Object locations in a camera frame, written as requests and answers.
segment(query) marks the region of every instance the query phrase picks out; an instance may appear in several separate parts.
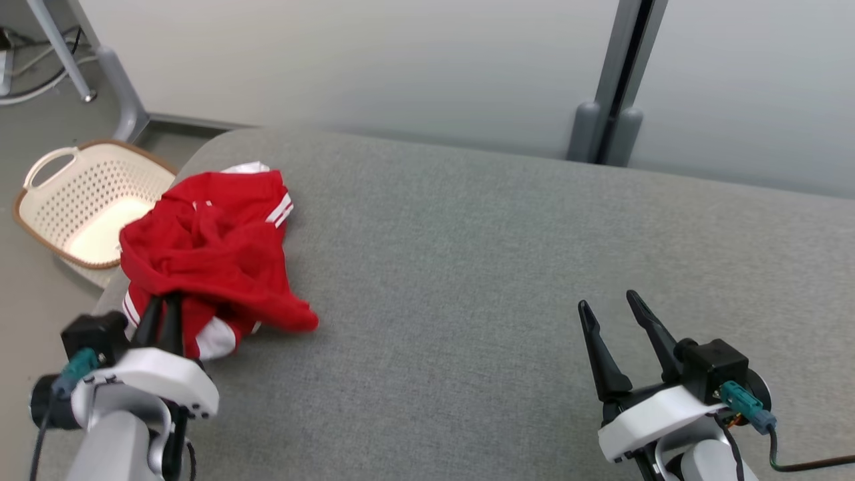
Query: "white stripe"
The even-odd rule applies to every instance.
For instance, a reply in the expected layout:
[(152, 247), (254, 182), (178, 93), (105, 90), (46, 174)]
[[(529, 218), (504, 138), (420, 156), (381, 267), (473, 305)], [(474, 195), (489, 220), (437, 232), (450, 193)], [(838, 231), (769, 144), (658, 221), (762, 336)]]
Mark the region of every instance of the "white stripe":
[(258, 172), (269, 172), (270, 168), (261, 162), (248, 162), (233, 165), (222, 171), (223, 174), (257, 174)]
[(279, 217), (278, 219), (276, 219), (276, 224), (275, 224), (276, 227), (279, 227), (280, 225), (282, 225), (282, 223), (285, 221), (285, 218), (288, 217), (288, 214), (290, 214), (291, 211), (293, 211), (293, 210), (294, 210), (294, 204), (291, 204), (291, 207), (288, 207), (287, 209), (285, 209), (285, 211), (282, 212), (282, 216)]
[[(126, 317), (130, 318), (131, 315), (127, 313), (127, 309), (125, 309), (125, 303), (121, 304), (121, 311), (125, 314)], [(127, 326), (125, 326), (125, 337), (130, 341), (133, 337), (134, 331), (137, 330), (136, 324), (133, 322), (128, 322)]]
[(127, 316), (139, 324), (139, 314), (137, 314), (137, 307), (133, 304), (133, 300), (131, 300), (131, 291), (127, 291), (125, 294), (125, 306), (127, 306), (127, 312), (125, 312)]
[(270, 215), (267, 218), (267, 222), (271, 223), (271, 222), (275, 221), (276, 219), (278, 219), (279, 216), (282, 215), (282, 212), (285, 211), (285, 208), (290, 203), (291, 203), (291, 194), (286, 193), (285, 197), (282, 198), (282, 201), (279, 202), (279, 205), (277, 205), (276, 208), (273, 209), (273, 212), (270, 212)]
[(212, 317), (196, 336), (196, 345), (199, 346), (199, 358), (201, 360), (227, 356), (234, 351), (237, 343), (238, 340), (234, 337), (232, 328), (216, 316)]

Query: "white plastic basket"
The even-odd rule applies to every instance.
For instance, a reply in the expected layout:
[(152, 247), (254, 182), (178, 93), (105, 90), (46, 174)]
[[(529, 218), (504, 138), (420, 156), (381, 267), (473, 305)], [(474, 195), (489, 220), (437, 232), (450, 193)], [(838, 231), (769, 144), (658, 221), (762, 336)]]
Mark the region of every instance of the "white plastic basket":
[[(66, 156), (70, 162), (33, 185), (45, 165)], [(15, 220), (104, 288), (119, 265), (119, 231), (150, 211), (174, 180), (174, 169), (163, 160), (118, 140), (57, 149), (27, 173)]]

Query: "gray floor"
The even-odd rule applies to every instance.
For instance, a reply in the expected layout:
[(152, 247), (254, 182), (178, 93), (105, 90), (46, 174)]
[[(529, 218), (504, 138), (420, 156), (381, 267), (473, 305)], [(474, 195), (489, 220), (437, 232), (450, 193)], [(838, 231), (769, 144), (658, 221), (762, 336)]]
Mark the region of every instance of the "gray floor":
[[(13, 91), (50, 77), (45, 62)], [(98, 288), (81, 281), (65, 264), (27, 235), (13, 220), (12, 206), (30, 166), (46, 152), (87, 140), (108, 138), (115, 130), (118, 105), (96, 63), (82, 67), (98, 90), (83, 104), (66, 80), (53, 92), (30, 102), (0, 107), (0, 362), (3, 393), (0, 425), (5, 429), (0, 466), (6, 479), (23, 479), (36, 429), (28, 419), (27, 397), (40, 374), (58, 371), (65, 360), (59, 333), (80, 312), (94, 306)], [(138, 145), (181, 167), (208, 140), (197, 135), (152, 129)]]

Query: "cable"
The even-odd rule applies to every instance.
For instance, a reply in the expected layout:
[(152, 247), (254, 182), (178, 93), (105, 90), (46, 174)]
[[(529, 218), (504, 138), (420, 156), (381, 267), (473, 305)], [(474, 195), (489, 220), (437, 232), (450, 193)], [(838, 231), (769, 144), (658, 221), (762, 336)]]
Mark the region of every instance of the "cable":
[(769, 427), (769, 465), (778, 472), (809, 471), (831, 466), (843, 466), (855, 463), (855, 455), (828, 458), (826, 460), (809, 461), (806, 463), (779, 465), (778, 464), (778, 433), (774, 426)]
[(36, 437), (36, 447), (32, 450), (32, 463), (30, 464), (30, 481), (36, 481), (38, 475), (38, 459), (42, 456), (42, 443), (44, 442), (44, 433), (48, 430), (48, 422), (50, 421), (50, 409), (53, 407), (54, 396), (48, 397), (48, 406), (44, 411), (42, 424), (38, 427), (38, 436)]
[[(83, 29), (78, 28), (77, 29), (77, 36), (74, 37), (74, 44), (71, 47), (71, 54), (72, 55), (74, 55), (74, 53), (77, 51), (77, 47), (80, 46), (80, 35), (82, 35), (82, 34), (83, 34)], [(72, 43), (72, 40), (70, 40), (70, 39), (65, 39), (65, 41), (67, 44)], [(17, 77), (18, 75), (21, 75), (24, 72), (26, 72), (27, 70), (29, 70), (30, 68), (32, 68), (35, 64), (41, 62), (45, 57), (50, 55), (50, 53), (53, 51), (54, 51), (53, 46), (50, 46), (47, 49), (45, 49), (44, 51), (42, 51), (42, 53), (36, 55), (35, 58), (33, 58), (31, 61), (27, 62), (23, 67), (13, 68), (12, 70), (6, 70), (4, 73), (6, 75), (10, 75), (12, 77)]]
[[(74, 27), (67, 28), (62, 31), (62, 36), (65, 37), (66, 35), (69, 35), (70, 33), (73, 33), (75, 30), (78, 29), (80, 29), (80, 25), (75, 25)], [(4, 25), (0, 25), (0, 30), (6, 32), (7, 38), (9, 38), (9, 40), (17, 40), (17, 43), (12, 43), (12, 48), (15, 50), (27, 47), (37, 47), (40, 45), (50, 45), (49, 40), (36, 40), (33, 37), (18, 33), (14, 29), (6, 27)]]
[[(95, 62), (97, 59), (98, 57), (96, 56), (88, 56), (78, 60), (77, 64), (82, 65), (84, 63)], [(34, 88), (31, 88), (24, 92), (19, 92), (15, 94), (14, 97), (0, 97), (0, 107), (7, 105), (23, 104), (27, 100), (32, 100), (38, 97), (39, 95), (49, 91), (51, 88), (59, 85), (59, 83), (62, 81), (62, 79), (66, 77), (66, 75), (68, 75), (68, 72), (66, 72), (65, 68), (63, 68), (59, 72), (57, 72), (56, 75), (51, 77), (48, 81), (46, 81), (40, 86), (35, 86)]]
[(736, 425), (736, 423), (740, 422), (741, 419), (742, 419), (742, 414), (735, 415), (734, 418), (731, 419), (731, 421), (728, 423), (728, 429), (734, 427)]
[(190, 441), (187, 441), (187, 453), (190, 455), (190, 481), (196, 481), (196, 449)]
[(724, 422), (722, 418), (718, 414), (714, 414), (712, 416), (713, 419), (716, 420), (716, 424), (718, 427), (722, 428), (722, 432), (724, 432), (724, 437), (730, 443), (730, 450), (734, 453), (734, 460), (736, 461), (736, 479), (737, 481), (745, 481), (745, 467), (742, 466), (742, 455), (740, 454), (740, 447), (736, 445), (736, 440), (734, 439), (734, 435), (730, 434), (730, 430)]

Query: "gray fabric cushion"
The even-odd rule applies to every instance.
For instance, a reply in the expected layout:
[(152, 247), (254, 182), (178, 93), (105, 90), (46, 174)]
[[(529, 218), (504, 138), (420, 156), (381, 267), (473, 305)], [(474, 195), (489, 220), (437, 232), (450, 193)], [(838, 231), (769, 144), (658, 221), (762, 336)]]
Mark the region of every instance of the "gray fabric cushion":
[[(855, 452), (855, 203), (538, 158), (245, 130), (181, 177), (262, 161), (295, 210), (292, 287), (314, 334), (262, 330), (210, 362), (201, 480), (626, 479), (599, 451), (576, 303), (637, 387), (658, 380), (625, 291), (678, 339), (726, 339), (770, 385), (781, 460)], [(114, 281), (98, 305), (116, 308)], [(761, 479), (768, 438), (736, 430)], [(49, 436), (62, 478), (80, 434)]]

